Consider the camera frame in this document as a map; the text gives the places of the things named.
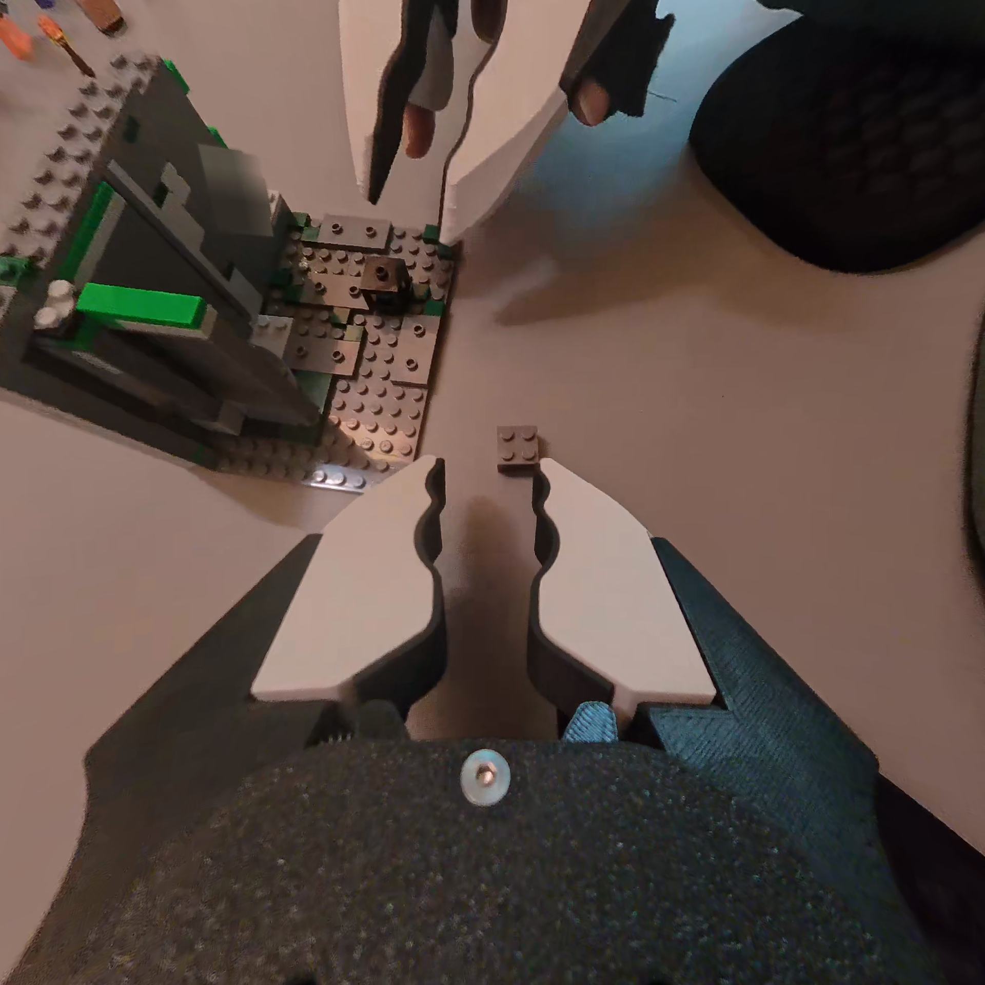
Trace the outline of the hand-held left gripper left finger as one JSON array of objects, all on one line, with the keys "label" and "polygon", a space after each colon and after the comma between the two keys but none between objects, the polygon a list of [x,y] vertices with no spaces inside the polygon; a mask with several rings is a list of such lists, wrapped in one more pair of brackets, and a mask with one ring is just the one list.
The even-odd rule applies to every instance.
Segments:
[{"label": "hand-held left gripper left finger", "polygon": [[447,667],[446,465],[425,455],[322,530],[250,687],[261,702],[391,703],[402,719]]}]

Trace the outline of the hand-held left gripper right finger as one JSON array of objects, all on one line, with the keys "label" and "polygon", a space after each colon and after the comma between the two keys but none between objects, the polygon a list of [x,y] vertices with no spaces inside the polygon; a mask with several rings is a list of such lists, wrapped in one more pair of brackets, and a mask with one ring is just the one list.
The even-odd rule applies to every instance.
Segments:
[{"label": "hand-held left gripper right finger", "polygon": [[533,483],[539,569],[529,603],[529,678],[572,720],[609,708],[715,708],[716,684],[648,529],[616,499],[545,458]]}]

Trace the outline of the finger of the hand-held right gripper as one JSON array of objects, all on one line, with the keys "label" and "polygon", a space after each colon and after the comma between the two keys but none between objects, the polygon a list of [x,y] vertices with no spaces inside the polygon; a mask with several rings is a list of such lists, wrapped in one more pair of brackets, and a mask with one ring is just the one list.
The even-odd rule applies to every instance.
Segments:
[{"label": "finger of the hand-held right gripper", "polygon": [[560,81],[589,1],[509,1],[470,84],[469,113],[444,179],[440,240],[454,244],[509,195],[567,112]]},{"label": "finger of the hand-held right gripper", "polygon": [[343,93],[357,184],[377,204],[425,69],[433,1],[340,1]]}]

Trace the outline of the grey square toy brick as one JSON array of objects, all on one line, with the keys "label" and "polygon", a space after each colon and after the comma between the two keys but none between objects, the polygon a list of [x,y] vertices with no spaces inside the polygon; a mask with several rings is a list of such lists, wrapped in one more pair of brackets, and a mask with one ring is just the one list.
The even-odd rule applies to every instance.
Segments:
[{"label": "grey square toy brick", "polygon": [[524,473],[540,463],[540,442],[535,425],[497,426],[497,470],[500,474]]}]

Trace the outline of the grey green toy brick model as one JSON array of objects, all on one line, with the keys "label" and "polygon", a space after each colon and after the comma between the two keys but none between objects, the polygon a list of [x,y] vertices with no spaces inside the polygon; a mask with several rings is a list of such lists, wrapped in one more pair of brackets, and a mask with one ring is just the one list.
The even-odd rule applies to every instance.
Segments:
[{"label": "grey green toy brick model", "polygon": [[296,212],[172,62],[2,98],[2,391],[219,473],[360,495],[412,464],[459,251]]}]

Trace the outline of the grey desk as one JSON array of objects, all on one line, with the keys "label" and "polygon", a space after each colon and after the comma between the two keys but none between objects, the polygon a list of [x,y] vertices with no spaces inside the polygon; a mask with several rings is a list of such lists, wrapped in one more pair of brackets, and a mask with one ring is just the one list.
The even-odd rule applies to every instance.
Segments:
[{"label": "grey desk", "polygon": [[[525,671],[528,479],[500,423],[668,538],[880,759],[983,851],[983,588],[962,495],[983,234],[842,277],[725,204],[684,145],[788,16],[675,2],[647,115],[566,122],[464,248],[427,413],[447,461],[449,665],[414,738],[542,738]],[[211,477],[2,394],[2,974],[56,897],[84,754],[351,501]]]}]

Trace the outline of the person's right hand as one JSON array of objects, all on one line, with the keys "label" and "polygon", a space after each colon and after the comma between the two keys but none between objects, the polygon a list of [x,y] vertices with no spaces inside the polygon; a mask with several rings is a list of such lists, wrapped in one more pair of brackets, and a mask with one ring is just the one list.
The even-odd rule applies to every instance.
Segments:
[{"label": "person's right hand", "polygon": [[[499,36],[505,1],[472,1],[471,21],[476,36],[492,44]],[[595,127],[610,115],[609,92],[596,80],[585,77],[569,100],[570,112],[584,126]],[[411,159],[421,159],[435,137],[436,114],[424,106],[408,104],[403,116],[403,146]]]}]

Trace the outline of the orange minifigure with sword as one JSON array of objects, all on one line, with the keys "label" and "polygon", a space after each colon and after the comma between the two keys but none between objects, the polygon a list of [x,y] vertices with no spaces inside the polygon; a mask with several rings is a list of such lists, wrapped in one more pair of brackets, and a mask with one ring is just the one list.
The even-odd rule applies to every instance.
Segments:
[{"label": "orange minifigure with sword", "polygon": [[[65,32],[53,18],[47,15],[39,15],[38,26],[42,30],[43,35],[60,48],[85,77],[89,79],[95,78],[95,71],[92,66],[69,43]],[[11,19],[11,15],[6,12],[4,6],[1,12],[1,43],[18,60],[28,61],[33,56],[33,41],[31,36]]]}]

